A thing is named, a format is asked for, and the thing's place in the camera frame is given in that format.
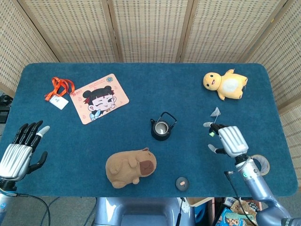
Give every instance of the yellow duck plush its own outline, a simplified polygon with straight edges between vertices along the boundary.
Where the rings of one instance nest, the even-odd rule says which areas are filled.
[[[225,100],[225,97],[241,99],[243,96],[242,89],[247,82],[248,78],[240,74],[234,74],[234,69],[228,70],[223,76],[210,72],[203,79],[205,88],[216,90],[221,100]]]

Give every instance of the cartoon girl mouse pad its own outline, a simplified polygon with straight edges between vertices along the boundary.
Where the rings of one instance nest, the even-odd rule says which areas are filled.
[[[88,124],[129,102],[114,74],[70,94],[83,124]]]

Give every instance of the woven wicker panel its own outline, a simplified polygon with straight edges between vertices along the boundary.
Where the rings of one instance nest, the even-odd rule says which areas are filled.
[[[11,0],[0,0],[0,9],[0,82],[13,96],[27,64],[56,59]]]
[[[280,0],[200,0],[183,62],[237,62]]]
[[[300,18],[301,0],[296,0],[248,60],[268,70],[277,105],[301,92]]]
[[[113,0],[125,62],[175,62],[188,0]]]
[[[22,0],[39,31],[64,62],[115,62],[100,0]]]
[[[301,105],[280,116],[293,165],[301,186]]]

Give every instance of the black cable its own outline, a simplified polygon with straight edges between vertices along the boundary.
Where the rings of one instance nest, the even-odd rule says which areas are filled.
[[[175,226],[180,226],[180,221],[181,221],[181,216],[182,216],[181,210],[182,210],[182,204],[183,204],[184,198],[180,198],[180,199],[182,200],[182,202],[181,202],[180,211],[179,211],[177,222],[176,222]]]
[[[56,197],[53,201],[51,201],[51,203],[49,203],[48,207],[50,208],[51,204],[54,203],[54,202],[55,202],[56,200],[58,200],[59,198],[60,198],[60,197]],[[42,218],[42,221],[41,221],[40,226],[43,225],[43,222],[44,222],[44,219],[45,219],[46,214],[47,214],[47,210],[46,210],[45,213],[44,213],[44,216],[43,216],[43,218]]]
[[[92,215],[93,211],[95,210],[95,207],[96,207],[96,204],[97,204],[97,198],[95,197],[95,199],[96,199],[95,205],[94,205],[93,209],[91,210],[91,212],[90,212],[89,216],[87,217],[87,219],[86,219],[86,221],[85,221],[85,224],[84,224],[84,226],[86,226],[86,225],[87,225],[87,223],[88,223],[88,221],[89,221],[89,219],[90,219],[90,217],[91,217],[91,215]]]
[[[225,171],[224,173],[225,173],[227,179],[229,180],[229,182],[230,182],[230,184],[231,184],[231,186],[232,186],[232,188],[233,188],[233,190],[234,190],[234,192],[235,192],[235,195],[236,195],[236,197],[237,197],[238,203],[239,203],[239,205],[240,205],[242,211],[244,212],[244,215],[246,216],[246,218],[248,218],[248,220],[251,222],[252,225],[257,226],[253,221],[251,221],[251,219],[248,217],[247,213],[245,212],[245,209],[244,209],[243,205],[242,205],[241,202],[240,202],[239,196],[238,196],[238,194],[237,194],[237,191],[236,191],[236,189],[235,189],[235,187],[234,187],[234,185],[233,185],[233,183],[232,183],[232,180],[231,180],[231,178],[230,178],[228,172]]]
[[[18,193],[17,196],[19,196],[19,197],[31,197],[31,198],[34,198],[34,199],[37,199],[37,200],[41,201],[46,206],[46,210],[47,210],[47,213],[48,213],[48,226],[50,226],[50,211],[49,211],[48,205],[45,203],[44,200],[42,200],[41,198],[39,198],[37,196],[30,195],[30,194],[20,194],[20,193]]]

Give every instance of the brown stuffed animal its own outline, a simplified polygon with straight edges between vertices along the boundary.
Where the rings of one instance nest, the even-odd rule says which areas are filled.
[[[157,166],[153,153],[146,147],[138,151],[119,152],[111,155],[105,165],[105,171],[114,188],[139,183],[139,177],[152,174]]]

